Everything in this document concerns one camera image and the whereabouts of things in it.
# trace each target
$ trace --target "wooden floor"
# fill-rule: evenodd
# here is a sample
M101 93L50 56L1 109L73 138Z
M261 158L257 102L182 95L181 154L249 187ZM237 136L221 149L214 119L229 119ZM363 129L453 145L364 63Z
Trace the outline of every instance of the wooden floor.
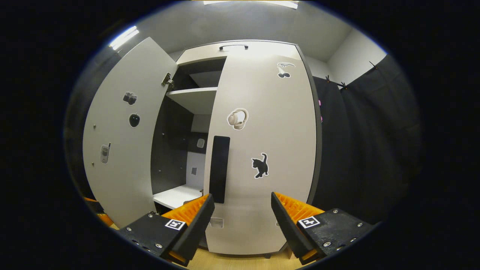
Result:
M193 257L193 260L190 261L186 268L191 270L292 270L300 267L302 267L300 261L297 258L290 259L287 249L284 252L272 255L270 259L266 259L263 256L231 257L211 253L199 248Z

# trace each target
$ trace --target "headphones sticker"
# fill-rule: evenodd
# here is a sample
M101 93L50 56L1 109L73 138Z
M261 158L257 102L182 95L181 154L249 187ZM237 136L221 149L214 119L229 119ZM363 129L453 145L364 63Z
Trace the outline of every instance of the headphones sticker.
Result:
M285 68L285 67L288 67L288 66L295 67L294 64L289 63L289 62L280 62L280 63L276 64L276 67L278 68L278 77L280 77L280 78L290 78L290 73L285 72L283 69L280 68L280 67Z
M227 123L234 130L242 130L248 120L248 111L244 108L236 108L227 117Z
M264 157L264 160L259 160L259 159L252 159L252 168L257 169L258 173L255 176L255 179L258 178L263 178L264 174L265 176L268 175L268 164L267 164L267 154L266 153L261 153L262 156Z

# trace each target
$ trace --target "cabinet door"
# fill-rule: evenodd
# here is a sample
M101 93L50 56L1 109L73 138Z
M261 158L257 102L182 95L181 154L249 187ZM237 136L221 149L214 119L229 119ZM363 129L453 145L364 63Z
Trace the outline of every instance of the cabinet door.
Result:
M120 228L155 211L152 139L168 87L161 83L167 72L173 77L176 70L176 63L149 37L113 67L90 105L83 137L85 172L95 198ZM126 92L137 96L133 105L123 101ZM136 127L129 122L132 114L140 117ZM100 150L109 143L104 164Z
M281 68L290 77L279 77ZM223 254L276 252L286 240L271 209L276 191L306 202L312 184L316 152L315 103L301 60L264 53L227 56L217 88L208 141L230 137L225 202L215 203L213 218L223 228L206 230L208 248ZM241 130L228 124L237 108L249 117ZM255 178L252 159L267 154L268 175ZM207 145L205 193L209 192L212 143Z

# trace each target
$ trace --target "sticker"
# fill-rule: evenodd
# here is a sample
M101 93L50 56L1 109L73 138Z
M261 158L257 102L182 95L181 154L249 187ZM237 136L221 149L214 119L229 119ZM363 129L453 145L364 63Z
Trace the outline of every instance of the sticker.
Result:
M136 113L132 113L128 118L128 122L130 123L131 127L136 127L140 123L140 116Z
M169 227L174 230L180 230L185 225L185 222L178 220L170 220L165 227Z
M302 227L304 227L305 229L320 224L320 222L314 216L299 220L299 222L302 225Z
M197 141L197 147L198 148L203 148L205 146L205 140L204 139L198 139Z
M248 120L248 111L244 108L236 108L227 116L227 123L235 130L242 130Z
M320 105L320 107L322 107L322 103L320 102L320 100L318 100L318 105ZM320 116L320 122L321 123L324 122L324 118L322 116Z
M127 102L128 105L131 106L135 104L135 101L137 101L137 95L132 92L126 92L123 96L123 101Z
M255 175L255 179L263 178L268 175L267 154L262 153L263 160L252 159L252 168L257 169L258 173Z
M285 68L285 67L288 67L288 66L295 67L294 64L289 63L289 62L280 62L280 63L277 63L276 65L277 65L277 68L278 68L278 77L280 77L280 78L290 78L290 73L285 72L280 67L282 67L282 68Z
M210 218L210 227L223 229L223 218Z
M103 164L106 164L108 162L108 155L110 153L110 145L111 143L108 143L108 146L102 145L102 148L100 149L100 162Z

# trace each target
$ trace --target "curtain clip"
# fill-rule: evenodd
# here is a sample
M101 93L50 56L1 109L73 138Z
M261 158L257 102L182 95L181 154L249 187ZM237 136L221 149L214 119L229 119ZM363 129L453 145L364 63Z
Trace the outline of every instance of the curtain clip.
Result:
M378 69L378 67L376 65L374 65L372 62L370 62L370 64L372 64L372 66L375 68L375 69Z

